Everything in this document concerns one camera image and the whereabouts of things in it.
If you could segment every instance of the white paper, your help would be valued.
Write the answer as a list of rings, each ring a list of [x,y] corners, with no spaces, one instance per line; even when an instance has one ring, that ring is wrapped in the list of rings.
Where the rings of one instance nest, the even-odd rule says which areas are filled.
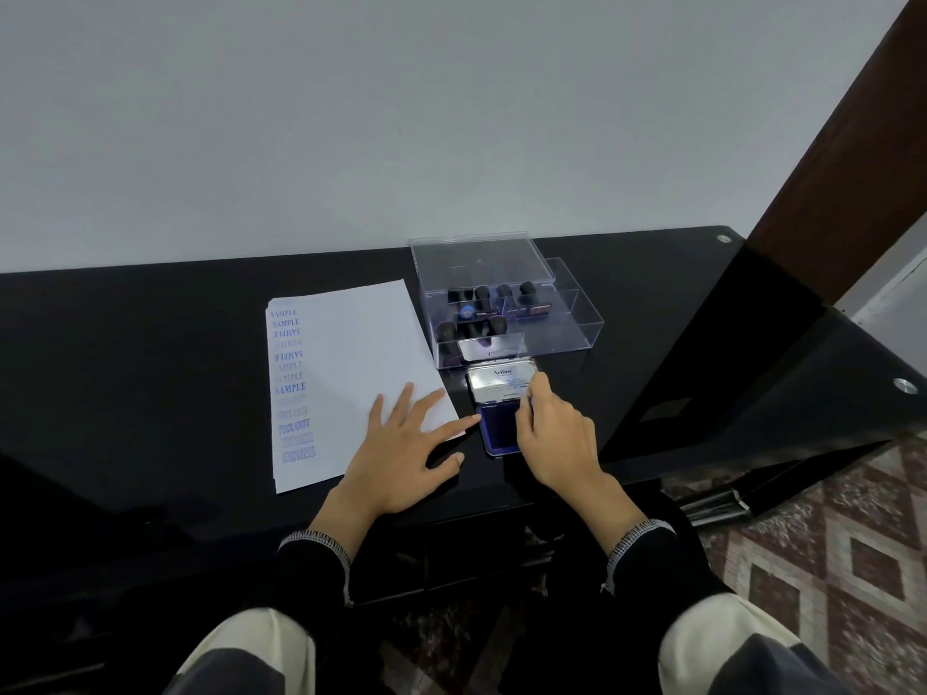
[[[414,398],[444,386],[403,280],[278,297],[266,314],[277,493],[342,475],[377,393],[386,421],[407,382]],[[444,396],[422,428],[456,419]]]

